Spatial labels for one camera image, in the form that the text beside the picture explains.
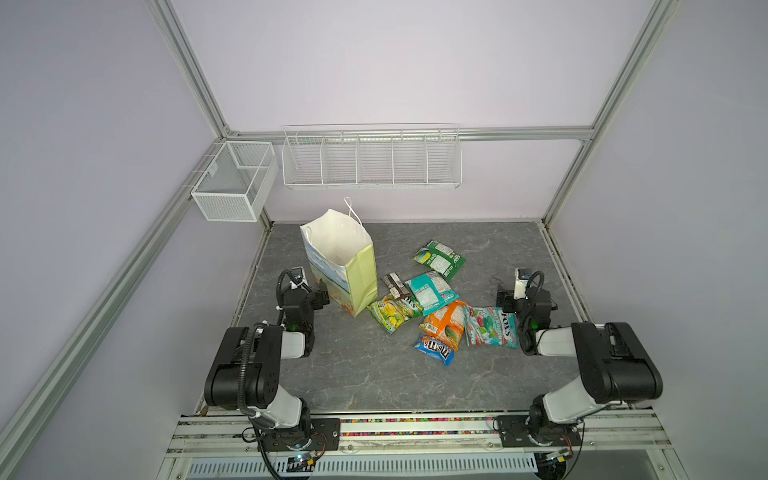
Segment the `white and green paper bag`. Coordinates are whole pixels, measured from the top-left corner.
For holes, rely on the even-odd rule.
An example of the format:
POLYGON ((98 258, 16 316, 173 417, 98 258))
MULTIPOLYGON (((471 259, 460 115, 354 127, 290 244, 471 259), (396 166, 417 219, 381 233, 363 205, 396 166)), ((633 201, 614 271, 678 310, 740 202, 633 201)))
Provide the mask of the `white and green paper bag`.
POLYGON ((373 240, 352 200, 347 210, 327 210, 300 226, 311 271, 330 297, 353 317, 378 298, 378 275, 373 240))

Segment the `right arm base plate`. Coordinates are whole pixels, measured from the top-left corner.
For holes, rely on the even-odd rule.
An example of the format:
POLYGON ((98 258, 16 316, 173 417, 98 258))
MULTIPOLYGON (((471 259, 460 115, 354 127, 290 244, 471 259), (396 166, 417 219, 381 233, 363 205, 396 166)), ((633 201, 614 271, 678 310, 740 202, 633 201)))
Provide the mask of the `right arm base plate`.
POLYGON ((582 434, 577 424, 546 424, 536 427, 528 415, 500 415, 493 420, 505 448, 512 447, 579 447, 582 434))

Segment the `blue M&M's packet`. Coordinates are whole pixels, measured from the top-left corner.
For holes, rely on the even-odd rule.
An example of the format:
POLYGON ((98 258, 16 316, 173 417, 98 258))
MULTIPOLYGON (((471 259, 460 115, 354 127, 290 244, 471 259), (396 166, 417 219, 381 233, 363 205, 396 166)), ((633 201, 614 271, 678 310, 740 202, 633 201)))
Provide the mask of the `blue M&M's packet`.
POLYGON ((454 349, 429 335, 421 334, 414 345, 414 349, 439 360, 446 367, 450 366, 454 359, 454 349))

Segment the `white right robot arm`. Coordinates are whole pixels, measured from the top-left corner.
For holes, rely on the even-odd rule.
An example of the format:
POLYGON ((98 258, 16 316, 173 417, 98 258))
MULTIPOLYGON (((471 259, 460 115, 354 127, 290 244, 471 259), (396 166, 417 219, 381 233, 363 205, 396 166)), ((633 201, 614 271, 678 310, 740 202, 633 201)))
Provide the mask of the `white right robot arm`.
POLYGON ((527 356, 574 358, 579 373, 535 397, 526 414, 496 417, 494 428, 504 447, 577 446, 586 417, 661 396, 661 374, 629 324, 553 326, 550 315, 557 306, 544 288, 544 273, 518 269, 516 274, 512 290, 497 289, 496 306, 518 348, 527 356))

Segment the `pink-teal Fox's candy packet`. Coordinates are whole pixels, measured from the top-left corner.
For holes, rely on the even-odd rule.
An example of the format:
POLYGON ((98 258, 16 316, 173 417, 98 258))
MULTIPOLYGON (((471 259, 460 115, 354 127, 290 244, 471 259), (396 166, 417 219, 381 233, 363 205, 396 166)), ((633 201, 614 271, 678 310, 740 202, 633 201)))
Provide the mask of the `pink-teal Fox's candy packet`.
POLYGON ((499 307, 467 307, 465 340, 468 346, 517 348, 514 314, 499 307))

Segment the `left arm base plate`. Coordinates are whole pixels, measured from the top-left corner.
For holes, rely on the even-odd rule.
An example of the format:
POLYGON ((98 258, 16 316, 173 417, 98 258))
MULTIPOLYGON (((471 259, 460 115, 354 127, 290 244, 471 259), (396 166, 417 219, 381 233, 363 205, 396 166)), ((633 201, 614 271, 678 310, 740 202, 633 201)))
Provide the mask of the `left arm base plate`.
POLYGON ((262 436, 268 452, 336 451, 341 440, 338 417, 312 417, 308 430, 299 427, 269 430, 262 436))

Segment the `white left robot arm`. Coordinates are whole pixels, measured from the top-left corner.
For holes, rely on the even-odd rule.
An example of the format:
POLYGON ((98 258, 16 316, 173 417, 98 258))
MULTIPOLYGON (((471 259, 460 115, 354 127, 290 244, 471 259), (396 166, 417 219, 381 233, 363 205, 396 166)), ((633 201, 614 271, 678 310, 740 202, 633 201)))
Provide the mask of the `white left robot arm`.
POLYGON ((205 403, 245 415, 258 440, 309 442, 309 407, 280 385, 281 362, 311 354, 315 312, 329 303, 327 287, 312 288, 303 268, 283 270, 276 284, 277 320, 226 330, 204 384, 205 403))

